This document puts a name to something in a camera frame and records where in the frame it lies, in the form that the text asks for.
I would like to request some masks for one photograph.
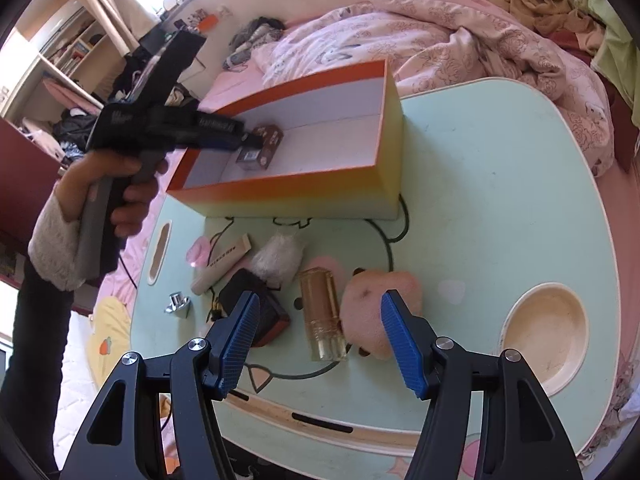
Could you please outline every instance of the round beige recess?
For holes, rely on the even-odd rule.
[[[562,283],[542,283],[513,306],[500,350],[520,351],[548,396],[577,374],[589,344],[589,322],[578,296]]]

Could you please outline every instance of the blue textured fingertip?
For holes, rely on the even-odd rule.
[[[224,399],[226,394],[238,386],[242,367],[249,353],[249,348],[254,341],[255,331],[260,321],[260,301],[255,294],[249,305],[242,313],[236,330],[229,339],[225,351],[220,359],[221,378],[218,383],[220,397]]]
[[[398,361],[404,384],[414,391],[416,397],[424,400],[427,394],[427,382],[424,379],[422,368],[422,354],[415,345],[409,329],[404,324],[396,304],[388,294],[382,296],[380,314],[386,336],[389,338],[396,361]]]

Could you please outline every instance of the green fabric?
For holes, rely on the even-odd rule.
[[[607,26],[591,68],[615,85],[632,109],[633,124],[640,127],[640,94],[636,99],[636,91],[640,91],[640,51],[607,0],[578,0],[576,3]]]

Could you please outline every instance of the floral pattern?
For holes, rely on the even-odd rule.
[[[389,60],[401,96],[488,76],[521,81],[558,106],[595,176],[613,163],[600,79],[486,0],[367,0],[305,23],[253,57],[265,86],[375,59]]]

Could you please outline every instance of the desk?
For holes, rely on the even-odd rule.
[[[509,80],[412,96],[402,108],[407,214],[373,224],[236,218],[219,245],[246,232],[260,247],[276,229],[297,231],[307,242],[303,267],[330,258],[342,269],[339,294],[358,267],[410,270],[422,283],[424,317],[436,333],[485,353],[497,352],[505,318],[525,291],[543,282],[564,283],[584,303],[591,332],[582,367],[552,403],[580,451],[610,400],[620,301],[602,202],[577,144],[548,99]],[[162,308],[169,293],[190,290],[193,269],[185,254],[196,237],[231,222],[205,219],[171,198],[158,226],[168,219],[174,224],[159,279],[153,286],[140,283],[133,315],[132,348],[144,357],[174,352],[201,330],[210,296],[194,298],[186,320]],[[404,387],[394,361],[352,349],[347,362],[329,370],[311,362],[303,315],[294,309],[299,294],[297,283],[279,294],[291,326],[272,344],[249,352],[252,366],[238,386],[249,400],[230,396],[216,403],[222,435],[318,478],[403,478],[426,404]],[[324,373],[314,375],[318,370]],[[473,394],[461,480],[473,475],[481,401]],[[292,412],[353,431],[292,420]]]

